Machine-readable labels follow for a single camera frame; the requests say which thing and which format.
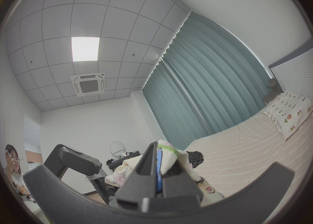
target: floral pillow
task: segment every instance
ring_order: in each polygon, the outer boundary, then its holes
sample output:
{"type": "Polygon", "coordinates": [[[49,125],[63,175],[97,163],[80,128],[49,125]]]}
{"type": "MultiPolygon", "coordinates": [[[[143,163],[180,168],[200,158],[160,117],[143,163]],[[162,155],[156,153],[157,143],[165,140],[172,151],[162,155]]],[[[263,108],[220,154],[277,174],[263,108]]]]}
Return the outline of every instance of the floral pillow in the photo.
{"type": "Polygon", "coordinates": [[[310,98],[286,90],[264,110],[275,123],[278,131],[287,139],[312,112],[310,98]]]}

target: headboard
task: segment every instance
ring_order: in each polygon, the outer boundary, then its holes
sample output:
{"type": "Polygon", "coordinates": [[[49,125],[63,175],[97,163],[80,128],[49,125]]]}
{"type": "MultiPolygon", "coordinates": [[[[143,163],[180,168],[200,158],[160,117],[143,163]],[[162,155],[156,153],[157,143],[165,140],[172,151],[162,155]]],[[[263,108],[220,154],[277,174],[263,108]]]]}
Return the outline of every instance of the headboard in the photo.
{"type": "Polygon", "coordinates": [[[282,91],[291,90],[313,100],[313,38],[268,67],[282,91]]]}

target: person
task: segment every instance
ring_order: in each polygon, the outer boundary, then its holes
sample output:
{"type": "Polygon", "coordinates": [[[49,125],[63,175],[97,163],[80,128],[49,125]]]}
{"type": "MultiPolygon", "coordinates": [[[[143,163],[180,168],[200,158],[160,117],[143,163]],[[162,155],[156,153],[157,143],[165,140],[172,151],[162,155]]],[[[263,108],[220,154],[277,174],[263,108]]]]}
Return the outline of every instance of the person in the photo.
{"type": "Polygon", "coordinates": [[[7,167],[4,169],[7,179],[10,184],[16,188],[19,195],[23,197],[24,201],[31,201],[36,203],[34,198],[29,193],[29,190],[26,187],[26,184],[23,180],[20,159],[18,158],[18,153],[14,146],[7,145],[5,148],[5,158],[7,161],[7,167]]]}

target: ceiling panel light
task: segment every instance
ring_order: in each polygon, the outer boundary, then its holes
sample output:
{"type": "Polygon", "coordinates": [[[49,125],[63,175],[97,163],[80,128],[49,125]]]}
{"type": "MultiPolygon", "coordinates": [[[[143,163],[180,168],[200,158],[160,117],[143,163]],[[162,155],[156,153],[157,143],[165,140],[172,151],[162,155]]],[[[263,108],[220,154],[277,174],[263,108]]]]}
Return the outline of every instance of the ceiling panel light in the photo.
{"type": "Polygon", "coordinates": [[[73,61],[98,60],[100,38],[72,37],[73,61]]]}

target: black hair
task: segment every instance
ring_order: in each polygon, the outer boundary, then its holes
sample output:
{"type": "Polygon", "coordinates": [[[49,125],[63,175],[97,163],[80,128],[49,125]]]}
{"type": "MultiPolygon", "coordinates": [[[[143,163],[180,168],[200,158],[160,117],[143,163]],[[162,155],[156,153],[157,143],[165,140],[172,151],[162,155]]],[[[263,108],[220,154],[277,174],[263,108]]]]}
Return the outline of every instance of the black hair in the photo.
{"type": "MultiPolygon", "coordinates": [[[[12,145],[7,145],[5,147],[5,149],[9,152],[9,154],[11,154],[12,151],[14,151],[16,153],[16,158],[18,159],[18,152],[16,151],[16,149],[14,148],[14,146],[12,145]]],[[[19,164],[19,168],[18,168],[18,172],[20,175],[22,175],[22,172],[21,172],[21,164],[19,164]]]]}

